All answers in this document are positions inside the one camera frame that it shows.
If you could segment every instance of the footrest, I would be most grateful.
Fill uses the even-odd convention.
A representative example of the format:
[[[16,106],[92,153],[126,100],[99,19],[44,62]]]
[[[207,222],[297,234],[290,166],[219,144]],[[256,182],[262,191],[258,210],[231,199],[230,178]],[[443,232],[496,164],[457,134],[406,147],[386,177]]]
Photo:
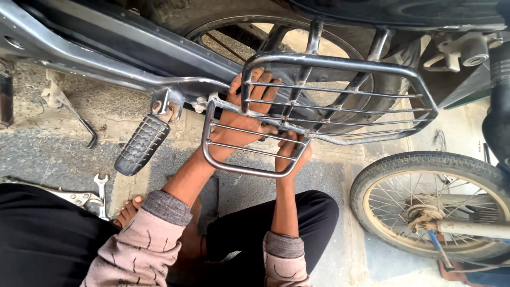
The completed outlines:
[[[149,162],[170,132],[167,123],[148,114],[115,161],[115,170],[125,176],[137,174]]]

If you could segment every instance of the motorcycle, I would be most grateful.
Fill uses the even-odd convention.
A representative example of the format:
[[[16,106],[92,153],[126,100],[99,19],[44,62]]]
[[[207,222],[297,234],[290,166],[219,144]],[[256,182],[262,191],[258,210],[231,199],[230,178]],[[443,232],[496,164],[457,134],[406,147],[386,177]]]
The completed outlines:
[[[89,148],[95,132],[63,94],[64,74],[151,95],[150,113],[115,162],[124,175],[147,164],[168,135],[168,123],[179,120],[186,108],[205,115],[202,150],[212,166],[279,178],[292,171],[312,139],[356,145],[404,138],[425,128],[440,108],[490,88],[491,111],[482,129],[498,168],[448,153],[394,155],[358,175],[351,207],[368,231],[401,250],[439,258],[446,265],[450,258],[494,258],[510,251],[504,243],[510,240],[509,22],[510,5],[504,1],[1,0],[0,128],[14,121],[15,64],[27,62],[47,69],[52,87],[44,99],[50,107],[64,105],[75,113],[92,134]],[[272,26],[264,31],[255,23]],[[298,29],[308,32],[302,53],[283,44],[285,35]],[[254,55],[245,59],[215,33]],[[431,40],[422,53],[424,37]],[[218,42],[232,57],[210,49],[206,40]],[[320,55],[321,41],[346,56]],[[270,69],[283,83],[251,81],[256,67]],[[228,83],[239,73],[240,107],[225,101]],[[321,85],[328,82],[348,84]],[[274,102],[268,102],[249,98],[254,86],[280,89]],[[338,96],[320,105],[311,96],[315,91]],[[394,109],[401,99],[408,99],[412,108]],[[271,109],[257,113],[250,110],[251,103],[270,104]],[[209,146],[225,145],[211,141],[213,127],[288,140],[218,124],[214,119],[222,110],[303,134],[288,157],[289,166],[274,172],[215,160]],[[414,118],[378,121],[385,114],[407,112]],[[395,124],[409,127],[355,132]],[[466,189],[470,185],[476,188]]]

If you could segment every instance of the sweater sleeve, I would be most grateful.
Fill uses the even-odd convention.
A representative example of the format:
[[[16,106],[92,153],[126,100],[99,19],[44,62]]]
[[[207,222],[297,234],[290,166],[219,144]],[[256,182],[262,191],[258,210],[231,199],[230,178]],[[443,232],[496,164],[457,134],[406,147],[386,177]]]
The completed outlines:
[[[310,287],[304,261],[303,240],[289,235],[266,233],[262,243],[265,285],[268,287]]]
[[[126,227],[98,250],[81,286],[166,286],[167,266],[175,263],[177,239],[190,220],[184,202],[160,190],[149,193]]]

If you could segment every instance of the rear wheel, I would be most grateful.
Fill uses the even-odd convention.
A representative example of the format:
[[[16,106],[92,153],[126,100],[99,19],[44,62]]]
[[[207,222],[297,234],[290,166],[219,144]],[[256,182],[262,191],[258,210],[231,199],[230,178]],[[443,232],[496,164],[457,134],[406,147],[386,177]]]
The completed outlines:
[[[270,0],[248,2],[240,0],[153,0],[146,5],[144,10],[143,14],[149,17],[153,22],[200,44],[207,45],[207,42],[211,40],[211,36],[219,40],[221,40],[223,36],[235,40],[234,44],[228,47],[228,49],[233,50],[234,53],[221,53],[221,51],[214,50],[224,56],[230,56],[229,58],[231,60],[237,61],[240,64],[243,64],[243,62],[240,61],[238,55],[235,54],[241,54],[239,51],[242,52],[245,48],[248,48],[252,53],[259,51],[263,47],[264,40],[267,38],[271,27],[275,31],[276,27],[281,28],[279,30],[280,34],[276,35],[276,38],[280,37],[280,39],[283,39],[289,31],[296,29],[308,31],[309,29],[309,21],[292,11],[278,6]],[[353,59],[366,59],[373,36],[373,29],[329,25],[324,26],[324,32],[322,34],[323,39],[343,50],[343,53],[331,56],[349,57]],[[244,45],[244,48],[238,47],[237,43]],[[285,45],[285,41],[284,44],[273,43],[269,45],[269,47],[265,46],[264,48],[292,50],[292,47]],[[419,60],[419,52],[419,43],[414,43],[408,49],[405,49],[401,53],[385,61],[416,67]],[[345,86],[351,79],[352,77],[343,79],[342,82],[313,83],[311,85],[327,85],[329,87],[333,85],[333,87],[338,88],[342,87],[337,86],[338,84]],[[402,79],[399,77],[372,75],[360,90],[399,93],[405,92],[407,88],[407,83],[403,83]],[[332,102],[336,97],[336,95],[331,94],[328,100],[324,102],[322,98],[316,97],[313,93],[310,94],[311,98],[315,100],[318,105],[327,105],[329,104],[327,101]],[[344,107],[365,110],[389,110],[395,104],[395,99],[360,95],[351,97]],[[337,112],[333,120],[337,122],[366,124],[375,121],[379,117],[381,117],[381,115]],[[352,126],[330,125],[324,126],[321,131],[349,132],[356,128],[357,127]]]
[[[445,152],[408,152],[366,167],[350,192],[352,211],[370,233],[400,250],[437,258],[424,229],[407,223],[426,213],[446,219],[507,225],[510,198],[501,171],[483,161]],[[444,233],[441,245],[453,259],[482,260],[510,251],[482,237]]]

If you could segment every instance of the metal rack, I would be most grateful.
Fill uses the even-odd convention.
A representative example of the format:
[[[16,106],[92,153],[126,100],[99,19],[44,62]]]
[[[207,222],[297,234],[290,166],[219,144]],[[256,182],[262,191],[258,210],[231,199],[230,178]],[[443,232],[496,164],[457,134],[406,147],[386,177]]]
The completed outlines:
[[[321,139],[336,145],[355,145],[364,144],[367,142],[376,142],[383,140],[399,139],[410,136],[422,130],[427,126],[433,119],[438,115],[438,109],[434,103],[428,89],[420,76],[420,74],[413,68],[392,63],[381,63],[380,56],[383,51],[384,43],[386,42],[390,31],[384,28],[376,30],[372,46],[370,48],[369,56],[367,60],[357,59],[346,59],[331,56],[319,56],[317,55],[317,49],[319,46],[320,36],[322,33],[323,22],[321,19],[315,19],[310,25],[310,33],[308,37],[308,44],[305,53],[286,53],[280,51],[269,51],[258,53],[248,59],[243,68],[242,74],[242,86],[241,86],[241,107],[226,101],[220,100],[218,97],[211,96],[209,98],[206,120],[202,135],[202,150],[206,160],[215,168],[220,170],[226,170],[230,172],[242,173],[247,175],[255,175],[270,178],[279,178],[288,175],[296,162],[303,154],[306,146],[309,144],[312,138]],[[301,66],[297,79],[293,85],[289,84],[274,84],[274,83],[259,83],[252,82],[251,75],[256,67],[263,66],[268,63],[280,63],[280,64],[292,64]],[[353,70],[358,73],[350,81],[345,89],[333,89],[333,88],[321,88],[321,87],[308,87],[305,86],[307,78],[310,75],[313,67],[331,68],[331,69],[342,69],[342,70]],[[367,80],[372,73],[384,73],[394,76],[403,77],[409,80],[416,94],[386,94],[360,91],[360,86]],[[266,87],[280,87],[290,88],[291,93],[288,102],[269,102],[264,100],[253,100],[249,98],[251,86],[266,86]],[[313,91],[326,91],[326,92],[337,92],[339,95],[335,101],[328,106],[305,106],[296,103],[302,90],[313,90]],[[356,110],[343,108],[345,102],[352,96],[355,95],[369,95],[371,97],[385,97],[385,98],[419,98],[424,104],[424,108],[415,109],[402,109],[402,110],[389,110],[389,111],[370,111],[370,110]],[[250,103],[262,103],[270,105],[283,106],[283,112],[280,116],[268,116],[265,114],[257,113],[249,109]],[[218,145],[238,150],[255,152],[264,155],[270,155],[275,157],[281,157],[276,154],[261,152],[253,149],[247,149],[242,147],[235,147],[224,145],[221,143],[213,142],[210,139],[210,134],[213,126],[220,126],[222,128],[233,129],[237,131],[247,132],[251,134],[257,134],[260,136],[267,136],[278,140],[288,140],[273,135],[259,134],[252,131],[242,130],[238,128],[223,126],[214,123],[213,116],[216,107],[226,109],[232,112],[239,113],[241,115],[256,118],[262,122],[274,125],[279,129],[293,130],[297,133],[303,134],[304,140],[299,141],[300,146],[297,148],[293,157],[286,157],[291,163],[282,172],[265,171],[259,169],[253,169],[238,165],[232,165],[222,163],[215,160],[209,151],[209,145]],[[295,108],[309,108],[309,109],[320,109],[324,110],[325,113],[322,118],[319,119],[300,119],[291,118],[292,110]],[[389,121],[389,122],[374,122],[369,124],[358,124],[358,123],[346,123],[346,122],[334,122],[331,121],[333,115],[338,111],[363,113],[363,114],[386,114],[386,113],[402,113],[402,112],[425,112],[425,114],[417,119],[403,120],[403,121]],[[313,128],[305,128],[294,123],[312,123]],[[369,126],[383,126],[392,124],[407,124],[411,123],[411,128],[405,129],[392,129],[384,131],[372,131],[362,133],[325,133],[320,132],[324,125],[344,125],[344,126],[356,126],[356,127],[369,127]]]

